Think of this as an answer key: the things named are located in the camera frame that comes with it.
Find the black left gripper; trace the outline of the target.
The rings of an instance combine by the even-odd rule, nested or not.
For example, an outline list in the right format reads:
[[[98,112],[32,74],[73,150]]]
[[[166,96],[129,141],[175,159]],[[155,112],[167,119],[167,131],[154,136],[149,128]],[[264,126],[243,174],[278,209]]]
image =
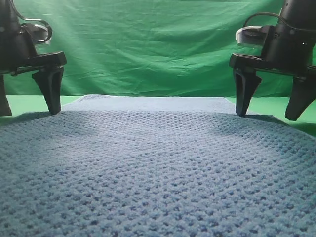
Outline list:
[[[262,82],[256,73],[262,71],[294,76],[285,117],[296,121],[316,99],[316,68],[312,65],[316,33],[285,24],[268,26],[260,55],[231,55],[229,65],[236,85],[236,114],[246,115],[251,98]]]

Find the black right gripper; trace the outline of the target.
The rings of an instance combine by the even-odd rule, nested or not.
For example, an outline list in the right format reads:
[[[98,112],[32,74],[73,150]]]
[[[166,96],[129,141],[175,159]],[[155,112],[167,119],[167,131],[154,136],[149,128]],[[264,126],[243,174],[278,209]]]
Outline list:
[[[64,52],[38,54],[32,38],[21,26],[13,31],[0,32],[0,115],[11,116],[4,76],[39,70],[32,74],[46,101],[49,112],[55,115],[61,111],[61,84],[64,65],[67,64]]]

